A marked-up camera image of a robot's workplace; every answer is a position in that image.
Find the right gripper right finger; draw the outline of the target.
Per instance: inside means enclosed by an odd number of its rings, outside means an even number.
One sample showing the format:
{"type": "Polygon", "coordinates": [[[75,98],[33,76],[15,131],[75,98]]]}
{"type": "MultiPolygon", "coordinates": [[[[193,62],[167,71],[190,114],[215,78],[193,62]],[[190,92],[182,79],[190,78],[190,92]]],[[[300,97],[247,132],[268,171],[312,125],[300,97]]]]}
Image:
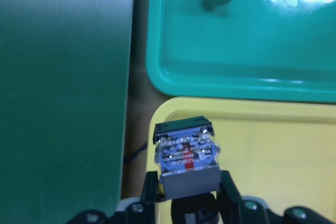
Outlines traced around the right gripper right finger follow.
{"type": "Polygon", "coordinates": [[[221,171],[219,204],[221,208],[233,208],[239,205],[242,197],[227,170],[221,171]]]}

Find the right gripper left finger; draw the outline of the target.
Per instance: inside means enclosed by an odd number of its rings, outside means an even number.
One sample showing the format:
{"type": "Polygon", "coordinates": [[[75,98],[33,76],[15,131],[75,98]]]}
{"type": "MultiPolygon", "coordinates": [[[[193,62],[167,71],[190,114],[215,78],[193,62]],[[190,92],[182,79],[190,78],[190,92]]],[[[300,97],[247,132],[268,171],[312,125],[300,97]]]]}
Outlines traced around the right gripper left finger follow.
{"type": "Polygon", "coordinates": [[[142,193],[141,203],[145,205],[155,205],[158,201],[158,173],[157,171],[147,172],[145,175],[142,193]]]}

